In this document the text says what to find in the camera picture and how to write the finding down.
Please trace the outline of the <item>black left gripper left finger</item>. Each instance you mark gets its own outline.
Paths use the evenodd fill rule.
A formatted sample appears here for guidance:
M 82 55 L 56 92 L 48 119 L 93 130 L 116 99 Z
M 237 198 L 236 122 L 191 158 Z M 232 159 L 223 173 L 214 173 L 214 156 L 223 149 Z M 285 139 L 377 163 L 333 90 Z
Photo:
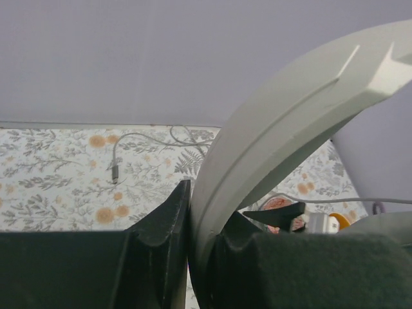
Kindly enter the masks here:
M 125 230 L 4 232 L 2 308 L 184 308 L 191 183 Z

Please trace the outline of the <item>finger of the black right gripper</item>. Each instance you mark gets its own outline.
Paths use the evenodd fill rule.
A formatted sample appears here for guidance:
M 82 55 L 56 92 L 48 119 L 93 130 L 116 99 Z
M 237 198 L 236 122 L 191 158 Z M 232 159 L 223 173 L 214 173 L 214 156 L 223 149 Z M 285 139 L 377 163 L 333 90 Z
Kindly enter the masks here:
M 297 202 L 278 209 L 245 211 L 243 215 L 262 224 L 278 227 L 284 232 L 290 232 L 293 220 L 304 214 L 305 209 L 306 203 Z

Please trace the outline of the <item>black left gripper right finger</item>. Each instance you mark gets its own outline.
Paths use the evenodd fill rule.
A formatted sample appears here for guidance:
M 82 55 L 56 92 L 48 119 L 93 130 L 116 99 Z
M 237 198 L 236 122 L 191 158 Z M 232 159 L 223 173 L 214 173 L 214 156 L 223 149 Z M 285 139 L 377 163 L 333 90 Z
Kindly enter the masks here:
M 410 308 L 411 234 L 356 223 L 271 234 L 235 213 L 218 235 L 201 308 Z

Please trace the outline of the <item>white over-ear headphones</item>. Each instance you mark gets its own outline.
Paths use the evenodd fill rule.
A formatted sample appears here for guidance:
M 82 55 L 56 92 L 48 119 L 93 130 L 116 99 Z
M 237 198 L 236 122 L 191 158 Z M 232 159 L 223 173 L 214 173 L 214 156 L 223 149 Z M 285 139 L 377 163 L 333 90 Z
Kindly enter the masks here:
M 209 257 L 234 212 L 252 205 L 363 110 L 411 81 L 411 21 L 324 44 L 278 71 L 220 129 L 191 198 L 189 268 L 201 308 Z

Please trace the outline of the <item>red patterned small bowl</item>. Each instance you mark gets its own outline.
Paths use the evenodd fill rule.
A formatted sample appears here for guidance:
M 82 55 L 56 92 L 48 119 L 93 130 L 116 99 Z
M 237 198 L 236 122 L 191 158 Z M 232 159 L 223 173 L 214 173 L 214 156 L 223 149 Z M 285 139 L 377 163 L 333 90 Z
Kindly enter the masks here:
M 302 232 L 306 225 L 303 219 L 305 207 L 306 204 L 303 202 L 271 198 L 262 208 L 265 219 L 269 219 L 269 223 L 264 225 L 272 234 Z

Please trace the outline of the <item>orange small cup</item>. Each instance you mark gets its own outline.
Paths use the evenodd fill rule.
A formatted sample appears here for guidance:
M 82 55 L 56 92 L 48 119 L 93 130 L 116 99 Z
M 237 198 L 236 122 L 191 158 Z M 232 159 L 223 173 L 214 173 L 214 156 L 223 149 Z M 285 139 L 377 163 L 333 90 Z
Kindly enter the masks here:
M 332 221 L 332 228 L 336 232 L 339 232 L 340 230 L 345 229 L 351 225 L 348 218 L 344 216 L 343 214 L 334 212 L 334 213 L 329 214 L 329 217 L 331 218 L 331 221 Z

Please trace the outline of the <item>floral table mat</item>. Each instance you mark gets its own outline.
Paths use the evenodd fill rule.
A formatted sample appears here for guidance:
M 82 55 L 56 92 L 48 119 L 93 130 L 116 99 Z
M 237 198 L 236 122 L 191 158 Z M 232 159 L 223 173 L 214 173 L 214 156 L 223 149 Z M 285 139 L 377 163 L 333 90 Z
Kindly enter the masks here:
M 195 181 L 218 130 L 2 129 L 1 230 L 125 229 Z

